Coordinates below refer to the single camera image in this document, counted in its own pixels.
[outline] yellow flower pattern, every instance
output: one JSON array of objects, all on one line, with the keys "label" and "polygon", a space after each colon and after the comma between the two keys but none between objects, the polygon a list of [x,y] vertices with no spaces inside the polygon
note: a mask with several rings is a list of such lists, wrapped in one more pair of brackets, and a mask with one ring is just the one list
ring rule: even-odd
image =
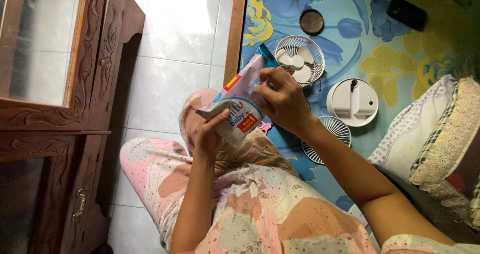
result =
[{"label": "yellow flower pattern", "polygon": [[269,39],[273,34],[273,25],[270,22],[272,15],[265,8],[263,1],[247,0],[245,12],[242,46],[253,46],[257,42]]},{"label": "yellow flower pattern", "polygon": [[403,50],[381,45],[360,63],[363,72],[371,74],[368,81],[378,99],[384,98],[390,108],[398,102],[397,78],[401,76],[415,77],[412,96],[418,99],[442,75],[452,74],[455,78],[474,75],[471,63],[474,45],[469,43],[474,30],[470,28],[465,11],[451,0],[420,1],[413,0],[413,3],[429,15],[425,30],[404,34]]}]

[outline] blue floral mat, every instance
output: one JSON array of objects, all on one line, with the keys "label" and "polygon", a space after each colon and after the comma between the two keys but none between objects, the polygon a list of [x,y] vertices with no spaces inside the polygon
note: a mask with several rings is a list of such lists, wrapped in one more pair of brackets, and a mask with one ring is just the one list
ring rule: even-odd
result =
[{"label": "blue floral mat", "polygon": [[[247,0],[240,69],[261,43],[273,53],[286,36],[302,35],[298,20],[305,9],[321,12],[325,27],[309,36],[322,50],[325,73],[304,89],[312,112],[328,115],[330,88],[348,78],[368,81],[379,98],[375,119],[350,128],[352,148],[367,158],[393,118],[443,75],[473,75],[478,42],[473,0],[407,0],[428,13],[423,32],[387,15],[390,0]],[[302,176],[329,201],[350,208],[351,201],[325,166],[310,161],[301,140],[273,127],[267,136]]]}]

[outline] red label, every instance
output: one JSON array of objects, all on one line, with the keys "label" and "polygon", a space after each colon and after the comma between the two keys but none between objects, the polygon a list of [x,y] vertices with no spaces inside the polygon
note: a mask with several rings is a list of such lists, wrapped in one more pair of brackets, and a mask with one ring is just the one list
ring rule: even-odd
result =
[{"label": "red label", "polygon": [[249,114],[242,122],[237,124],[237,128],[239,128],[243,133],[247,133],[249,129],[253,127],[253,125],[257,122],[257,118],[253,114]]},{"label": "red label", "polygon": [[233,85],[235,85],[240,78],[241,78],[240,74],[237,74],[237,76],[235,76],[235,78],[233,78],[223,89],[225,89],[225,91],[227,92],[230,91]]}]

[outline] white desk fan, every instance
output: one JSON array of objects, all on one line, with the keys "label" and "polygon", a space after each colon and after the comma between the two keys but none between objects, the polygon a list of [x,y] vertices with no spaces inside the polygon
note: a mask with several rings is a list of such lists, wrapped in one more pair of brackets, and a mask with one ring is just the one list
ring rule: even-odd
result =
[{"label": "white desk fan", "polygon": [[290,35],[282,39],[275,49],[280,66],[305,87],[320,78],[325,58],[320,47],[308,37]]},{"label": "white desk fan", "polygon": [[[328,129],[328,131],[330,131],[333,135],[335,135],[335,137],[350,147],[352,144],[352,134],[350,132],[350,128],[344,122],[333,116],[321,116],[319,119],[325,128]],[[325,165],[320,159],[320,156],[315,153],[315,151],[303,140],[301,141],[301,146],[303,148],[303,152],[305,152],[311,161],[320,165]]]}]

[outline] pillow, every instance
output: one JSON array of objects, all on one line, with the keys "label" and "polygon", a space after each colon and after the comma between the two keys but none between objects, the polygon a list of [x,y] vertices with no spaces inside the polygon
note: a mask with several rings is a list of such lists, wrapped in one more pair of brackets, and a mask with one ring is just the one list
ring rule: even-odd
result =
[{"label": "pillow", "polygon": [[393,118],[383,139],[368,158],[408,193],[417,209],[457,243],[478,243],[480,233],[453,217],[449,208],[410,182],[411,167],[425,141],[437,126],[452,94],[459,85],[451,75],[443,76],[423,95]]},{"label": "pillow", "polygon": [[461,79],[410,170],[410,182],[480,230],[480,86]]}]

